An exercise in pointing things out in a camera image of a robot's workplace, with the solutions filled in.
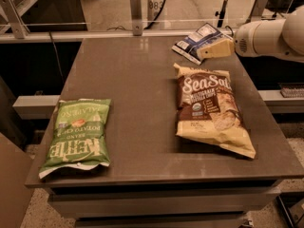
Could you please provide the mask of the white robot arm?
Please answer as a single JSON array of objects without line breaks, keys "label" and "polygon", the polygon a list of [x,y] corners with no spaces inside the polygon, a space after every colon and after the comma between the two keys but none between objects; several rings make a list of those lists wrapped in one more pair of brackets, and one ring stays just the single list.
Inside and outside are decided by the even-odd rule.
[{"label": "white robot arm", "polygon": [[200,59],[225,57],[232,49],[242,57],[272,56],[304,62],[304,7],[284,19],[260,20],[241,26],[233,39],[219,39],[198,49]]}]

